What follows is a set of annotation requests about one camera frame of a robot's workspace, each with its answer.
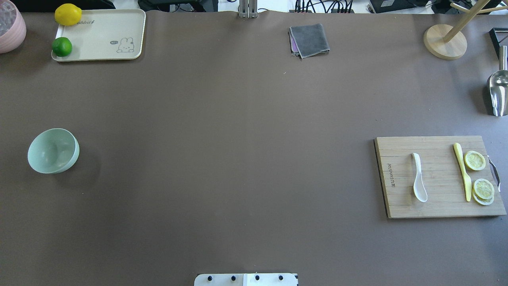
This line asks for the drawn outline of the white ceramic spoon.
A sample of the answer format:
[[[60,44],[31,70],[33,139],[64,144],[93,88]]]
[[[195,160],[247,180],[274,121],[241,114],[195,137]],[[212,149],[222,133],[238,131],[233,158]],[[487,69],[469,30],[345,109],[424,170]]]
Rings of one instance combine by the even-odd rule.
[[[425,203],[428,200],[428,194],[426,192],[426,188],[423,182],[423,176],[421,172],[421,158],[420,155],[417,153],[412,153],[412,158],[414,160],[415,168],[416,168],[416,174],[414,178],[414,183],[412,185],[413,193],[415,197]]]

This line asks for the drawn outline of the light green bowl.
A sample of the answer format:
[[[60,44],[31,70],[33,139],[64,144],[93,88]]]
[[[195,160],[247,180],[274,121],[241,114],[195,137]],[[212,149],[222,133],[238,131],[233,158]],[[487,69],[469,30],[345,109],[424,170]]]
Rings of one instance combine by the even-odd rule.
[[[52,128],[39,134],[27,152],[29,166],[42,174],[69,170],[78,160],[80,145],[67,129]]]

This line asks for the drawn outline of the pink ribbed bowl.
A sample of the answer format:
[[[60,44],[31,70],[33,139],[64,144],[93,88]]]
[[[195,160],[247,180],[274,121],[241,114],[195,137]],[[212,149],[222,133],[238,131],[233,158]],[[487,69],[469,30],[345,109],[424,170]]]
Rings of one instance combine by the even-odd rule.
[[[10,0],[0,2],[0,53],[17,49],[24,41],[27,27],[19,9]]]

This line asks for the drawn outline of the grey folded cloth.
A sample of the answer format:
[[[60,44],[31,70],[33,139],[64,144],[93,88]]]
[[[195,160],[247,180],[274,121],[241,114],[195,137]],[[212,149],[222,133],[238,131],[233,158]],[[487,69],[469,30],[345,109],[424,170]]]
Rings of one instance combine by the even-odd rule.
[[[323,24],[302,25],[289,28],[291,54],[301,59],[318,54],[328,54],[330,47]]]

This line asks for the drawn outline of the bamboo cutting board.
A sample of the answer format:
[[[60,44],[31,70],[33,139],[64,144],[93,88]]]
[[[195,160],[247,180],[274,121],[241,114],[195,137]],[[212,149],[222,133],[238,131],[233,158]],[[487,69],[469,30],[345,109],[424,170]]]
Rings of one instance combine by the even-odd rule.
[[[488,206],[465,199],[461,170],[454,143],[470,150],[488,154],[483,138],[477,136],[377,137],[376,158],[389,218],[437,218],[506,215],[501,194],[495,191]],[[416,165],[413,153],[421,158],[421,173],[427,201],[414,195]]]

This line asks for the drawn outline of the cream rabbit tray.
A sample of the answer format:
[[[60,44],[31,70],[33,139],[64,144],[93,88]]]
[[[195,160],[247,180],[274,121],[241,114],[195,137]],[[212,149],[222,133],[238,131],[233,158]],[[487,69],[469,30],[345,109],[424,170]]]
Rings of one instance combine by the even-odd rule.
[[[58,26],[56,38],[66,37],[73,50],[57,62],[132,60],[142,52],[146,13],[141,9],[84,10],[80,22]]]

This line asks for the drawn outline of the green lime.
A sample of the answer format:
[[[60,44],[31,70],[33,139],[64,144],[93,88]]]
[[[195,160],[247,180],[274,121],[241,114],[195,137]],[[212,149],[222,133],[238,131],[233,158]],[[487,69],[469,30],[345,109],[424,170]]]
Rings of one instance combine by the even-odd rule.
[[[58,37],[53,40],[51,48],[53,54],[58,57],[69,56],[73,51],[73,45],[67,37]]]

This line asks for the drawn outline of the yellow plastic knife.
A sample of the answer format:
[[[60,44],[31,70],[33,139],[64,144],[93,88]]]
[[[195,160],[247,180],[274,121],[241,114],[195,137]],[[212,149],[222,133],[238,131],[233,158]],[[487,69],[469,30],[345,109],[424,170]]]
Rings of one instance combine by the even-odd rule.
[[[472,181],[465,168],[462,146],[459,143],[454,143],[452,146],[462,175],[465,199],[467,202],[470,202],[472,197]]]

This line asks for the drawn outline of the wooden mug tree stand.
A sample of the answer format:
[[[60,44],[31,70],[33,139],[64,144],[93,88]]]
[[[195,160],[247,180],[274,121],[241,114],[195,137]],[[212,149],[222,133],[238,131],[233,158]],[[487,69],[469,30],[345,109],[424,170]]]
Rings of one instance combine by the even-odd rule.
[[[501,2],[504,3],[504,6],[486,9],[484,6],[488,4],[488,0],[477,0],[475,5],[470,9],[451,3],[451,7],[463,12],[463,17],[453,27],[448,24],[436,24],[428,28],[423,36],[425,47],[434,56],[444,60],[457,60],[461,58],[468,47],[467,40],[461,33],[463,27],[477,14],[506,10],[508,2],[506,0]]]

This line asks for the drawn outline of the yellow lemon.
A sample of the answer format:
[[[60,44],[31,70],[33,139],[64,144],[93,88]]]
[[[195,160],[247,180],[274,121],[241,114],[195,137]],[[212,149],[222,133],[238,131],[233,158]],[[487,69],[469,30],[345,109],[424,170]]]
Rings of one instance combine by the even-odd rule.
[[[54,19],[58,24],[63,26],[72,26],[80,22],[82,12],[80,7],[71,3],[65,3],[56,8]]]

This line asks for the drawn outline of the lemon slice near blade end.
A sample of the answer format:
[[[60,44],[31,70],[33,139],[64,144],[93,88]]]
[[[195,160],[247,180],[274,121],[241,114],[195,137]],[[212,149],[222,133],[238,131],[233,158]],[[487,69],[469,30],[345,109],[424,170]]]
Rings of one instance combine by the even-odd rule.
[[[477,179],[472,187],[477,198],[485,201],[493,199],[495,188],[487,179]]]

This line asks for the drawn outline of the bottom lemon slice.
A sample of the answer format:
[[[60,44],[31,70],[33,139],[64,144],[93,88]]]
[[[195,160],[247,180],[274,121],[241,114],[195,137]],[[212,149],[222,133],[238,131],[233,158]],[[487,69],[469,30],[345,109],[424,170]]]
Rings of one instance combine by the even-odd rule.
[[[477,203],[483,206],[491,205],[494,201],[494,197],[491,197],[490,199],[483,199],[476,195],[476,193],[472,193],[472,197],[475,199]]]

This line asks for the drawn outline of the steel scoop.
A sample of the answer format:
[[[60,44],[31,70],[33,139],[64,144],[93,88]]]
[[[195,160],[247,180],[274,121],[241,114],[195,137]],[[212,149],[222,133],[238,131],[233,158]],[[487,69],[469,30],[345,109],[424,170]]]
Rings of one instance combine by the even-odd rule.
[[[498,54],[499,70],[488,78],[488,87],[494,116],[507,116],[508,114],[508,69],[507,46],[501,46]]]

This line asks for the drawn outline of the aluminium frame post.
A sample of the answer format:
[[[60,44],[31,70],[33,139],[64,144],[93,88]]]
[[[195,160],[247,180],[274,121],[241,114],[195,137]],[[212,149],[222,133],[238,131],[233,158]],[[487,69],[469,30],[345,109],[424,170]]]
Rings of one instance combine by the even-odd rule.
[[[238,7],[240,18],[257,18],[258,1],[257,0],[239,0]]]

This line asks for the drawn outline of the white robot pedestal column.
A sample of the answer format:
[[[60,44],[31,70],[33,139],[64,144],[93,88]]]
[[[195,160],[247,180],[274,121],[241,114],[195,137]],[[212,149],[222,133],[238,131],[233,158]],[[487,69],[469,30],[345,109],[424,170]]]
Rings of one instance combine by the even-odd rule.
[[[293,273],[216,273],[200,274],[194,286],[298,286]]]

